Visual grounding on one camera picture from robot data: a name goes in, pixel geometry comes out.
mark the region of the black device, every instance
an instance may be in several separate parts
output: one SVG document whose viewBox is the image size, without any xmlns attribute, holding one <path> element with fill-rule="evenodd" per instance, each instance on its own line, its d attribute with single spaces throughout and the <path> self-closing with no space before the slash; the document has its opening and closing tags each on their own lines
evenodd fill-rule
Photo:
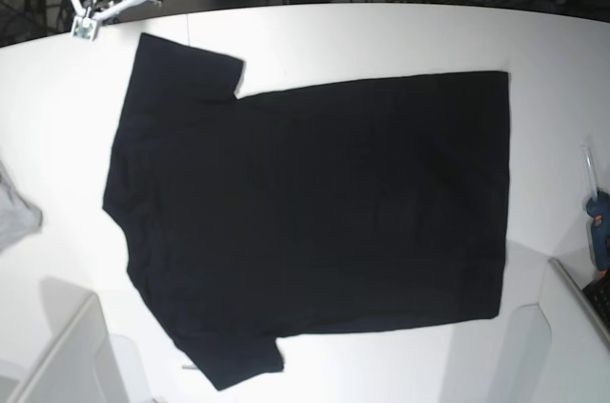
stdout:
<svg viewBox="0 0 610 403">
<path fill-rule="evenodd" d="M 610 272 L 599 281 L 589 284 L 582 292 L 610 332 Z"/>
</svg>

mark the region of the t-shirt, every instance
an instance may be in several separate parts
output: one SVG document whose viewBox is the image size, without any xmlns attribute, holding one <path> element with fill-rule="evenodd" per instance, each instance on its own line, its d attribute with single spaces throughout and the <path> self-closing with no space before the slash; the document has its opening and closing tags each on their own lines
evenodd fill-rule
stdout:
<svg viewBox="0 0 610 403">
<path fill-rule="evenodd" d="M 0 162 L 0 251 L 42 227 L 42 212 L 23 199 Z"/>
<path fill-rule="evenodd" d="M 498 314 L 507 73 L 236 99 L 243 69 L 142 35 L 104 196 L 133 284 L 219 390 L 280 372 L 278 337 Z"/>
</svg>

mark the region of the t-shirt sleeve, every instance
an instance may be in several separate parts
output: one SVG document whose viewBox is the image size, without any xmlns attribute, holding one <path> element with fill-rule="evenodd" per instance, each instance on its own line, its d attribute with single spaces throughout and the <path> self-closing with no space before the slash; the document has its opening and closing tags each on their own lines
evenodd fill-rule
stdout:
<svg viewBox="0 0 610 403">
<path fill-rule="evenodd" d="M 241 60 L 142 34 L 121 121 L 197 103 L 234 101 Z"/>
<path fill-rule="evenodd" d="M 259 374 L 284 369 L 275 338 L 270 336 L 250 338 L 203 333 L 188 339 L 175 337 L 174 343 L 219 391 Z"/>
</svg>

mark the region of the white table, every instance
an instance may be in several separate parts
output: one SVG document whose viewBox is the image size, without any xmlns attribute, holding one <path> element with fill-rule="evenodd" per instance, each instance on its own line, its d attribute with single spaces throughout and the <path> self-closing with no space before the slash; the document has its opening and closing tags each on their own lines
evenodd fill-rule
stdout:
<svg viewBox="0 0 610 403">
<path fill-rule="evenodd" d="M 239 96 L 358 78 L 510 71 L 512 182 L 500 316 L 279 340 L 285 373 L 224 393 L 181 370 L 189 362 L 132 288 L 123 234 L 101 210 L 142 31 L 244 59 Z M 2 49 L 0 159 L 43 210 L 45 227 L 0 254 L 0 359 L 28 367 L 38 354 L 50 334 L 40 281 L 54 276 L 100 294 L 109 330 L 138 343 L 153 393 L 171 403 L 488 401 L 509 316 L 539 300 L 547 257 L 557 256 L 580 285 L 593 274 L 580 145 L 590 138 L 601 185 L 610 187 L 609 91 L 610 25 L 509 10 L 227 10 L 110 27 L 93 44 L 62 35 Z M 13 339 L 26 334 L 29 341 Z"/>
</svg>

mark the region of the gray cloth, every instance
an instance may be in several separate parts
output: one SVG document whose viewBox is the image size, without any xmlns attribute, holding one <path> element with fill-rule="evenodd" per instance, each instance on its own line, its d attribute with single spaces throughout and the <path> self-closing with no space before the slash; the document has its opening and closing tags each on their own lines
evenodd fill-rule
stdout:
<svg viewBox="0 0 610 403">
<path fill-rule="evenodd" d="M 42 226 L 42 212 L 24 200 L 0 162 L 0 251 Z"/>
</svg>

